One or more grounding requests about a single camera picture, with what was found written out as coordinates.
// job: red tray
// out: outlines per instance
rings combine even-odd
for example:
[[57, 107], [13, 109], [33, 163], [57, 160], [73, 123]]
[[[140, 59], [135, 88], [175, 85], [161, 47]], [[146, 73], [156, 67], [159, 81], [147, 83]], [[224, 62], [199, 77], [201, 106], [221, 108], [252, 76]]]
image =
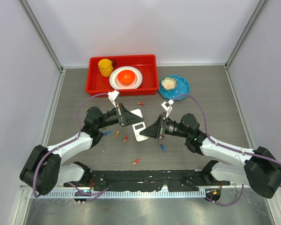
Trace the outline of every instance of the red tray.
[[93, 57], [89, 61], [89, 75], [85, 91], [91, 96], [99, 93], [113, 91], [109, 84], [109, 77], [103, 77], [98, 68], [101, 59], [115, 60], [114, 69], [124, 66], [137, 68], [142, 74], [142, 83], [137, 89], [119, 90], [120, 96], [154, 95], [158, 90], [158, 74], [155, 55], [127, 55]]

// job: orange bowl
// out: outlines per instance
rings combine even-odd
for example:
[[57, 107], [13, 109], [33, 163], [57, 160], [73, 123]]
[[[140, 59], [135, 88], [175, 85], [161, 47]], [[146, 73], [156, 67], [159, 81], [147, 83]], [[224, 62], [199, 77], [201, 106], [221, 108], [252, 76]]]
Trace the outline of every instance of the orange bowl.
[[118, 74], [118, 81], [122, 84], [128, 85], [135, 80], [135, 73], [129, 69], [122, 70]]

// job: teal plate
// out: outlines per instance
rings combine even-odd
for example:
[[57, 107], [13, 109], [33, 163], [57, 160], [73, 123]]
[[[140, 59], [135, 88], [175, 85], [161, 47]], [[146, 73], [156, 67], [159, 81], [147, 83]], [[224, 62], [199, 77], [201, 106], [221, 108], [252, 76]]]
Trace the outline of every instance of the teal plate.
[[[161, 79], [159, 82], [158, 91], [164, 98], [174, 99], [174, 98], [178, 97], [179, 95], [188, 94], [191, 91], [191, 87], [190, 87], [189, 83], [183, 77], [178, 76], [178, 75], [169, 75], [166, 77], [174, 78], [177, 81], [177, 87], [174, 90], [165, 90], [161, 85], [161, 81], [165, 77], [163, 79]], [[185, 97], [186, 96], [182, 96], [182, 97], [178, 98], [177, 100], [181, 100]]]

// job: white wall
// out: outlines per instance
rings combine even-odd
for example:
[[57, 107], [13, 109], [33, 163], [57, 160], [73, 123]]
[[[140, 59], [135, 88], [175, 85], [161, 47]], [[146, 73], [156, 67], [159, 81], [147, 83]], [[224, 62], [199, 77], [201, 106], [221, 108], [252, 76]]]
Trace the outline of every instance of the white wall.
[[40, 143], [58, 71], [16, 0], [0, 1], [0, 225], [10, 225], [20, 171]]
[[259, 0], [28, 0], [63, 66], [155, 54], [157, 63], [225, 63]]
[[[281, 0], [270, 0], [231, 66], [254, 146], [281, 161]], [[281, 188], [276, 195], [281, 204]]]

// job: blue small object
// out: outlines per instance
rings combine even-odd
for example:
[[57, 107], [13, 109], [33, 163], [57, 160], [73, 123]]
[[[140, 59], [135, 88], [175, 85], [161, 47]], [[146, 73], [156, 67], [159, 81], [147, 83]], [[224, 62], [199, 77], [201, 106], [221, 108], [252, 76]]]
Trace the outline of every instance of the blue small object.
[[[178, 75], [169, 75], [166, 77], [171, 77], [177, 80], [177, 87], [174, 90], [165, 90], [162, 85], [161, 85], [161, 81], [163, 79], [161, 79], [161, 81], [159, 82], [159, 89], [158, 91], [160, 92], [160, 94], [167, 99], [174, 99], [179, 95], [183, 95], [183, 94], [188, 94], [191, 90], [191, 87], [189, 85], [189, 83], [187, 82], [186, 79], [184, 79], [181, 76]], [[183, 98], [185, 98], [186, 96], [182, 96], [180, 98], [178, 98], [177, 100], [181, 100]]]
[[105, 135], [109, 135], [111, 133], [111, 131], [107, 131], [107, 132], [105, 132], [103, 135], [105, 136]]
[[161, 149], [163, 150], [163, 152], [165, 152], [164, 146], [162, 144], [160, 146], [161, 146]]

